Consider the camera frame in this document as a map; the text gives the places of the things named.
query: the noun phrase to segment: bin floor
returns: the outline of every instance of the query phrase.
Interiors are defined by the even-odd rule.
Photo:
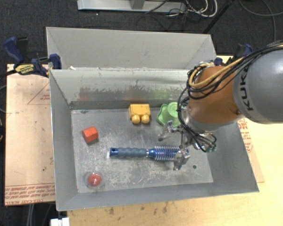
[[[98,172],[103,184],[97,191],[132,188],[211,183],[207,155],[189,147],[191,158],[179,171],[173,170],[172,161],[155,161],[151,158],[110,158],[111,147],[138,147],[152,149],[157,145],[179,145],[180,133],[163,141],[158,134],[163,127],[156,121],[159,108],[151,108],[149,124],[133,124],[127,109],[72,110],[72,136],[75,153],[75,170],[79,193],[88,193],[85,175]],[[82,130],[96,127],[99,139],[87,144]]]

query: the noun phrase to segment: yellow cable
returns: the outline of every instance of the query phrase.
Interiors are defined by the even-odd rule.
[[[217,76],[219,76],[220,74],[222,74],[224,71],[227,71],[229,70],[230,68],[232,68],[234,65],[238,64],[241,60],[243,59],[240,58],[240,59],[237,59],[236,61],[232,62],[231,64],[229,64],[228,66],[224,67],[222,70],[219,70],[218,72],[216,72],[215,74],[211,75],[210,77],[208,77],[207,79],[205,79],[204,81],[202,82],[199,82],[199,83],[196,83],[196,84],[193,84],[192,81],[193,81],[193,78],[195,76],[195,74],[197,73],[197,71],[195,70],[192,75],[190,76],[190,79],[189,79],[189,85],[191,87],[200,87],[208,82],[210,82],[211,80],[215,79]],[[202,64],[200,65],[200,67],[206,67],[207,64]]]

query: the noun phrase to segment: gray metal tray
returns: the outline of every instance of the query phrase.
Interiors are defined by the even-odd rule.
[[[110,147],[179,145],[178,135],[157,140],[155,117],[177,101],[191,68],[216,57],[210,35],[47,28],[47,43],[62,60],[62,70],[50,72],[57,210],[258,191],[237,124],[216,131],[214,153],[190,148],[179,171],[171,162],[108,156]],[[150,105],[149,125],[129,120],[129,105],[139,102]],[[82,130],[90,126],[99,140],[87,145]],[[98,190],[84,184],[89,171],[103,175]]]

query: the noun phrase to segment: red ball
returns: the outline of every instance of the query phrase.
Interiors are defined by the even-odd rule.
[[[98,174],[91,174],[88,177],[88,184],[90,186],[98,186],[98,185],[100,185],[101,181],[102,181],[102,178]]]

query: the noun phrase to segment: yellow toy block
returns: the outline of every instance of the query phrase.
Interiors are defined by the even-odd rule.
[[[138,124],[140,121],[147,124],[150,121],[150,106],[148,104],[130,105],[129,115],[133,124]]]

